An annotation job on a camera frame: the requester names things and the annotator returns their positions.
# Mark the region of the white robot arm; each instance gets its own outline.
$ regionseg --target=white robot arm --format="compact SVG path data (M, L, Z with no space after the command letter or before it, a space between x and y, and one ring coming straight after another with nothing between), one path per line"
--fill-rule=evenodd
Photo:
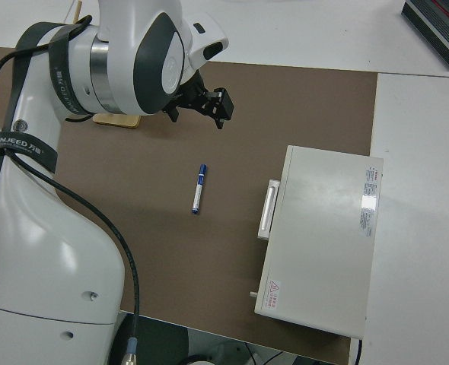
M62 123L160 110L176 121L184 107L222 128L233 112L226 90L208 92L199 75L228 46L208 15L183 18L178 0L99 3L99 27L35 24L17 46L48 44L15 57L0 129L0 363L107 361L124 266L106 233L41 179L55 171ZM123 363L134 364L129 343Z

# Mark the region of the white box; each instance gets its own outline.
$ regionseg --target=white box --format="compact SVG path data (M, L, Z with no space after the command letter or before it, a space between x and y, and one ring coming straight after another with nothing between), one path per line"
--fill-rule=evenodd
M255 313L363 338L382 166L288 146Z

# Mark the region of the black cord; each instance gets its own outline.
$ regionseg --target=black cord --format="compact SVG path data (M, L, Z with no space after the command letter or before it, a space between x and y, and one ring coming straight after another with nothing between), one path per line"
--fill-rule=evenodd
M250 356L251 356L251 358L253 360L253 364L256 365L255 357L253 356L253 352L250 350L250 347L248 346L248 343L244 342L244 344L245 344L245 346L247 346L248 354L250 354ZM265 365L266 363L269 363L270 361L275 359L277 356L282 355L283 353L284 353L284 351L280 351L278 354L273 355L265 363L263 363L263 365Z
M270 361L272 361L273 359L275 359L277 356L280 356L284 353L284 351L280 351L278 354L273 355L272 357L270 357L265 363L263 363L263 365L265 365L266 363L269 363Z
M79 20L76 24L80 24L80 27L77 27L69 33L69 40L72 40L76 38L79 34L81 34L91 23L93 20L93 17L90 15L87 15L83 17L81 20ZM5 57L0 59L0 71L2 70L3 66L8 62L10 59L13 59L14 57L26 57L26 56L32 56L36 52L46 52L49 49L49 44L43 44L37 47L29 48L29 49L19 49L18 51L13 51L7 54Z
M132 271L132 277L133 277L133 294L135 297L135 306L133 310L133 325L132 325L132 337L136 337L136 329L137 329L137 323L139 320L139 313L140 313L140 286L139 286L139 273L136 269L135 260L133 258L132 252L130 251L130 248L128 247L128 244L126 243L125 239L123 238L123 235L118 231L116 226L113 224L113 222L110 221L110 219L104 215L99 209L97 209L94 205L92 205L90 202L88 202L86 199L82 198L80 195L76 194L69 188L66 188L64 185L56 182L53 179L50 179L48 176L45 176L40 171L34 169L29 164L25 163L22 159L20 159L12 150L5 149L5 154L11 158L11 160L20 168L26 170L27 172L31 173L32 175L38 177L42 181L46 182L47 184L53 186L54 188L58 189L60 192L63 192L64 194L70 196L86 208L88 208L90 211L95 213L113 232L115 237L119 240L119 243L121 247L123 248L123 251L126 254L126 258L128 259L130 269Z
M360 340L359 343L358 343L358 352L356 353L355 365L359 365L360 364L361 347L362 346L363 346L363 341Z
M253 356L253 352L248 347L248 343L245 342L245 346L247 346L248 354L250 354L250 356L251 356L251 358L253 360L254 365L256 365L255 357Z
M77 118L77 119L74 119L74 118L65 118L65 121L66 122L85 122L86 120L89 120L89 119L91 119L92 117L94 116L94 114L90 114L89 116L85 116L85 117L83 117L83 118Z

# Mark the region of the warning label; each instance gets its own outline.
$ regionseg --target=warning label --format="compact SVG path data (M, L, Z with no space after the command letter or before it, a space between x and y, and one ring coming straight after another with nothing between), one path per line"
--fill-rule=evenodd
M375 211L377 210L378 169L370 167L365 172L365 184L361 197L360 234L371 237L375 227Z
M282 283L277 280L269 280L265 295L265 308L275 310L279 304L279 293Z

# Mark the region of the brown table surface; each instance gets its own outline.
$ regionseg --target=brown table surface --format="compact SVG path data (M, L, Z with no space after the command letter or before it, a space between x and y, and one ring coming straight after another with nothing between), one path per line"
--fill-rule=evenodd
M0 116L9 68L0 78ZM126 236L143 315L347 364L349 338L259 316L249 293L266 253L256 238L266 187L280 179L288 144L368 155L377 74L227 63L202 74L208 89L226 87L234 101L223 130L187 110L176 124L160 113L137 129L66 123L56 178ZM192 215L201 163L209 170ZM127 270L122 309L131 308Z

